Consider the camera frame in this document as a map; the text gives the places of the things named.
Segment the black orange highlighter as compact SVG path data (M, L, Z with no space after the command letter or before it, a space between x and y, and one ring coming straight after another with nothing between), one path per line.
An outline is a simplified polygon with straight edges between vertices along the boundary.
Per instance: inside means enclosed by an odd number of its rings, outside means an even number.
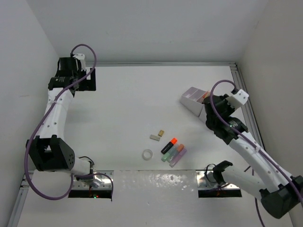
M176 143L177 143L177 139L173 138L162 150L161 153L162 154L166 154Z

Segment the grey eraser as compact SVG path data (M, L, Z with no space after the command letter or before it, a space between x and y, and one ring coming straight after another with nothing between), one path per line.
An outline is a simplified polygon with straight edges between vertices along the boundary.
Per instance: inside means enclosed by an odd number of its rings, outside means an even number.
M151 134L150 139L155 140L155 141L160 141L160 136Z

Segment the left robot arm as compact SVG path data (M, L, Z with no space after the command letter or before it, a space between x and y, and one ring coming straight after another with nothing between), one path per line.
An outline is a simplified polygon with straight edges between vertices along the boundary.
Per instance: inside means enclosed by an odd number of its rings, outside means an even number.
M34 136L29 155L38 171L66 172L73 175L89 175L92 162L77 158L73 149L64 140L67 112L77 91L95 91L96 78L93 71L86 75L85 55L73 54L58 60L57 72L48 84L48 115Z

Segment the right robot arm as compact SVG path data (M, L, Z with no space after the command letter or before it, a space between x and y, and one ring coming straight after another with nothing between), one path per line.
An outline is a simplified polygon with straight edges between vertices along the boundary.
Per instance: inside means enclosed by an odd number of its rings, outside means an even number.
M216 137L236 151L252 168L247 175L230 161L222 161L208 174L209 183L222 186L232 183L260 201L274 218L280 219L303 203L303 177L293 176L273 160L255 141L248 127L233 117L235 110L247 101L243 93L232 96L209 96L203 100L205 124Z

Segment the orange pastel highlighter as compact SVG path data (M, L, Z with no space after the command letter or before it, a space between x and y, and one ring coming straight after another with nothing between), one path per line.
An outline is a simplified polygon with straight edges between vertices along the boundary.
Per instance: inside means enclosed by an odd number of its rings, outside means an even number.
M175 158L184 148L185 146L183 144L177 145L170 153L169 158L167 159L167 161L170 163L173 158Z

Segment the purple highlighter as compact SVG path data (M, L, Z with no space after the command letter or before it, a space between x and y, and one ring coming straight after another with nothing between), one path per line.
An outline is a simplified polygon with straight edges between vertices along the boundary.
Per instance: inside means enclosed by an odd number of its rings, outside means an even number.
M186 154L187 149L183 148L176 156L173 157L173 159L169 162L169 166L173 168L179 160Z

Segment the tan eraser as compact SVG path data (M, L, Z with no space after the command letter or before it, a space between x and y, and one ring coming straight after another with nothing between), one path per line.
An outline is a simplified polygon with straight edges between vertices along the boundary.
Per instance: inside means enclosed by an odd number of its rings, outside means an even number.
M162 137L163 135L164 135L164 131L163 131L163 130L160 130L159 133L158 133L158 136L159 136L159 137Z

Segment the green highlighter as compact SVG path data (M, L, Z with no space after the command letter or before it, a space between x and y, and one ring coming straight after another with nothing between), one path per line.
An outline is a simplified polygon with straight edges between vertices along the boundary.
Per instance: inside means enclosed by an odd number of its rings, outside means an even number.
M162 162L166 162L169 158L176 152L177 147L173 146L168 152L166 152L163 157L161 158Z

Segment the clear tape roll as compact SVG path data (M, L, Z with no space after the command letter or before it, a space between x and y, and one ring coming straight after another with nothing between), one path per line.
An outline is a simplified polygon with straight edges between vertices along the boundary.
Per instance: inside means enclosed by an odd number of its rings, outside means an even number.
M153 156L153 152L150 149L145 149L142 153L142 158L145 161L151 160Z

